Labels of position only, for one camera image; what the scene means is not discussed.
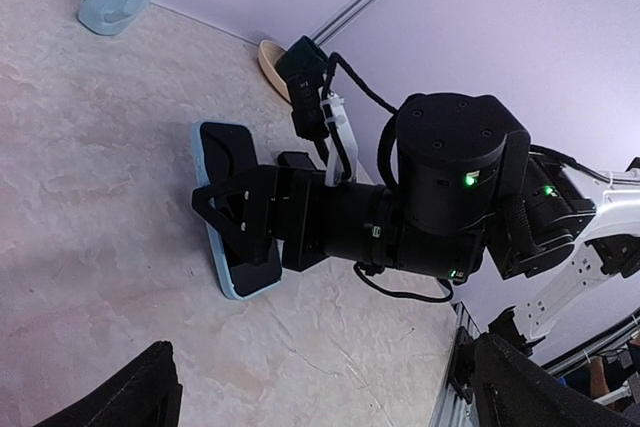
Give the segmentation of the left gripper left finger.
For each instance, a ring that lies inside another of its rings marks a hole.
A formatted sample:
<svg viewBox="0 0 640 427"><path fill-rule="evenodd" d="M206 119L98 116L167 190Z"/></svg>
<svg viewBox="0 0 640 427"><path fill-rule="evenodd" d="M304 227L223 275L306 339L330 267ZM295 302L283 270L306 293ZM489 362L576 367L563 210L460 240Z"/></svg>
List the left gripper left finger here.
<svg viewBox="0 0 640 427"><path fill-rule="evenodd" d="M41 426L176 426L183 386L173 345L156 341L108 380Z"/></svg>

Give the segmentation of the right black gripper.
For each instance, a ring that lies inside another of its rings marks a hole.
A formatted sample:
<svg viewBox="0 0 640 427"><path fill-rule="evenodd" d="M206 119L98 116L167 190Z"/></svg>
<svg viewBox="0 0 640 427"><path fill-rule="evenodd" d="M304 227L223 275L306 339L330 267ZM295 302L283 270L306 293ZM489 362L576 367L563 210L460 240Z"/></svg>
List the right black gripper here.
<svg viewBox="0 0 640 427"><path fill-rule="evenodd" d="M303 272L327 258L320 233L324 177L306 152L285 151L276 167L257 165L198 185L191 206L243 262L260 265L277 256L282 268Z"/></svg>

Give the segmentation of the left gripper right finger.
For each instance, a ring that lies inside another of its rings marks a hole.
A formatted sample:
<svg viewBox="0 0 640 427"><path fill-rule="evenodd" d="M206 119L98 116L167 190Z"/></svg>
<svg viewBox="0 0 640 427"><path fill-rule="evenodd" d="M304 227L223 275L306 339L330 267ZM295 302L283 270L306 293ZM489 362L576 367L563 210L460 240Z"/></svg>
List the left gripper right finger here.
<svg viewBox="0 0 640 427"><path fill-rule="evenodd" d="M634 421L562 385L494 334L475 340L473 379L481 426L633 426Z"/></svg>

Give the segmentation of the light blue phone case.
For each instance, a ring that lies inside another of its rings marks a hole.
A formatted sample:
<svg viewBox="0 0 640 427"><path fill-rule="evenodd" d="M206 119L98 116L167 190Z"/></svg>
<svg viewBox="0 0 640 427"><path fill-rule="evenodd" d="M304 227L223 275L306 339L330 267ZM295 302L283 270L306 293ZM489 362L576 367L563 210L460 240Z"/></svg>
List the light blue phone case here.
<svg viewBox="0 0 640 427"><path fill-rule="evenodd" d="M258 165L250 131L239 124L203 120L191 130L191 149L200 187L217 184L243 170ZM223 241L211 226L206 226L218 285L225 297L246 301L279 284L282 266L276 243L268 260L260 265L247 264Z"/></svg>

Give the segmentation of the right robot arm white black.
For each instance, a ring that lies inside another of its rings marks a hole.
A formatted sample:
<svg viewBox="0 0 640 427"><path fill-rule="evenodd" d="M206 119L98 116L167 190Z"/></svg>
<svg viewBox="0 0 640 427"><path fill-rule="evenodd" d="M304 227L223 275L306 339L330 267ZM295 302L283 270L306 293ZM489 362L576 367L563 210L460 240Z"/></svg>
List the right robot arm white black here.
<svg viewBox="0 0 640 427"><path fill-rule="evenodd" d="M304 152L261 165L246 127L195 126L192 207L226 297L248 299L330 257L365 282L396 269L451 286L489 255L503 279L557 270L489 326L529 353L589 290L639 269L638 165L603 174L534 146L492 96L409 96L381 135L380 185L355 179L338 98L325 122L339 142L324 168Z"/></svg>

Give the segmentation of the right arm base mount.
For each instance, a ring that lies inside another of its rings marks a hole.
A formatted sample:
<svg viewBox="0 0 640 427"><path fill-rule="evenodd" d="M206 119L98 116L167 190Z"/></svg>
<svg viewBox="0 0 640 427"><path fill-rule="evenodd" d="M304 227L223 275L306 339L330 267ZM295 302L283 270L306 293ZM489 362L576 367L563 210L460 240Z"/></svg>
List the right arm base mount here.
<svg viewBox="0 0 640 427"><path fill-rule="evenodd" d="M447 381L467 405L472 403L474 397L475 351L475 340L464 326L459 327L454 338Z"/></svg>

